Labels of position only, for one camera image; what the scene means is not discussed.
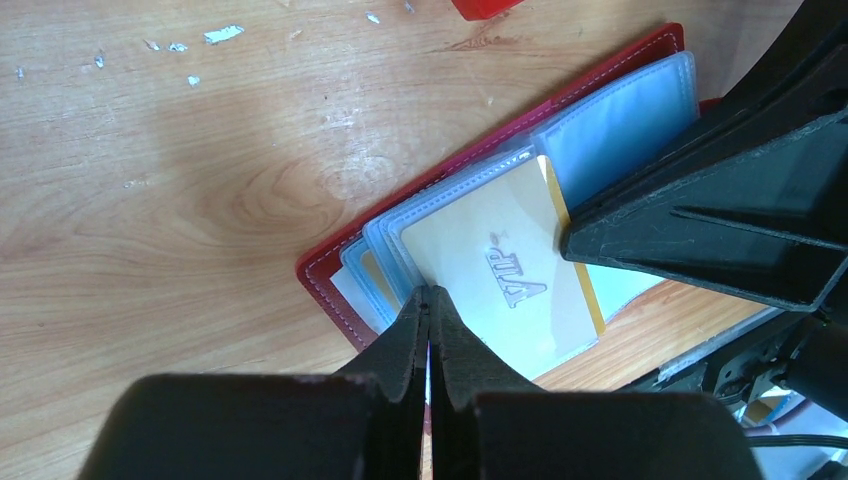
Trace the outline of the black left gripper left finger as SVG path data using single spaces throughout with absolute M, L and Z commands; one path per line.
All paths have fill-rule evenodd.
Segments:
M 84 479 L 416 479 L 428 296 L 321 374 L 157 374 L 119 398 Z

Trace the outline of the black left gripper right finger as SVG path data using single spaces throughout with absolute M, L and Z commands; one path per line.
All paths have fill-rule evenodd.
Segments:
M 428 291 L 437 479 L 757 479 L 741 428 L 693 393 L 549 392 Z

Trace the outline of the gold card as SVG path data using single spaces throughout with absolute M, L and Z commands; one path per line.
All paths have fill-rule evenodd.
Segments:
M 597 343 L 587 276 L 557 251 L 564 204 L 545 156 L 527 160 L 405 227 L 400 241 L 462 321 L 530 380 Z

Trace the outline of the red leather card holder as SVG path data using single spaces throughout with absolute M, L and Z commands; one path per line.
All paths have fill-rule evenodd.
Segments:
M 302 256 L 296 275 L 357 348 L 418 286 L 536 379 L 595 345 L 655 275 L 562 258 L 568 213 L 699 115 L 695 60 L 667 23 L 443 161 Z

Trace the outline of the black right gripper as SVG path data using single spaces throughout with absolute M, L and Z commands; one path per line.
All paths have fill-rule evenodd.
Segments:
M 802 3 L 717 105 L 577 209 L 560 251 L 776 309 L 637 388 L 691 388 L 733 407 L 779 385 L 845 417 L 846 3 Z

